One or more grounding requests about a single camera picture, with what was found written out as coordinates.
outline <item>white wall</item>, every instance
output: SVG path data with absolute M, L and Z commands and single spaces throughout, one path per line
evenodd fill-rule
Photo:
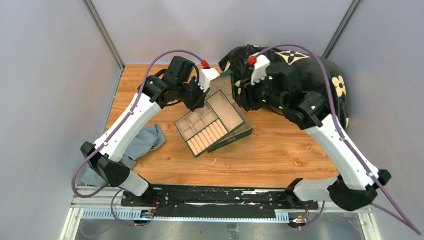
M 0 238 L 55 240 L 120 71 L 81 0 L 0 1 Z
M 348 134 L 369 160 L 391 172 L 387 189 L 422 232 L 423 12 L 422 0 L 363 1 L 330 56 L 347 77 Z M 375 211 L 383 240 L 424 238 Z
M 230 50 L 295 42 L 322 54 L 351 0 L 93 0 L 125 64 L 173 49 L 217 63 Z M 162 63 L 170 61 L 164 58 Z

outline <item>black blanket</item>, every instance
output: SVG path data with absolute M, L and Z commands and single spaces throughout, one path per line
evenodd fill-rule
M 219 66 L 222 71 L 231 70 L 234 72 L 234 82 L 236 91 L 236 102 L 243 105 L 243 91 L 240 87 L 243 81 L 250 79 L 252 70 L 247 64 L 248 58 L 265 49 L 260 46 L 241 46 L 230 51 L 220 62 Z M 299 80 L 304 91 L 315 91 L 322 94 L 327 100 L 326 85 L 323 74 L 318 62 L 310 55 L 303 54 L 292 50 L 273 49 L 268 51 L 265 56 L 271 63 L 282 62 L 286 66 L 296 68 L 299 71 Z M 342 70 L 331 61 L 320 58 L 327 70 L 330 80 L 333 101 L 337 113 L 337 117 L 341 126 L 346 129 L 349 124 L 349 112 L 346 97 L 345 75 Z

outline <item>wooden table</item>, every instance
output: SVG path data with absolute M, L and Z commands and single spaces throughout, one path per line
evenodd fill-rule
M 147 67 L 125 67 L 108 129 L 130 104 Z M 156 65 L 150 75 L 165 68 Z M 311 137 L 284 117 L 263 109 L 245 112 L 253 126 L 251 136 L 194 158 L 174 125 L 188 112 L 182 103 L 166 107 L 147 124 L 159 124 L 167 142 L 138 159 L 134 172 L 154 184 L 278 188 L 287 187 L 296 178 L 318 180 L 338 175 Z

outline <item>red connector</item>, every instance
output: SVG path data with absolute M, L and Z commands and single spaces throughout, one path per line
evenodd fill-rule
M 204 68 L 204 69 L 209 68 L 209 62 L 207 62 L 206 60 L 203 60 L 203 61 L 201 62 L 201 65 L 203 66 L 203 68 Z
M 247 63 L 248 63 L 250 66 L 253 66 L 253 65 L 255 65 L 255 63 L 257 63 L 257 62 L 258 62 L 258 60 L 257 60 L 255 57 L 256 57 L 256 56 L 250 56 L 250 57 L 248 58 Z

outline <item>blue cloth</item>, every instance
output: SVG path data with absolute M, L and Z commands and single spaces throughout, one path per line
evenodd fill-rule
M 158 149 L 167 141 L 159 125 L 154 124 L 144 127 L 135 136 L 134 140 L 126 149 L 121 162 L 130 169 L 137 164 L 137 159 L 143 157 L 148 152 Z M 93 169 L 88 168 L 82 177 L 82 182 L 97 187 L 104 186 L 107 182 L 99 176 Z

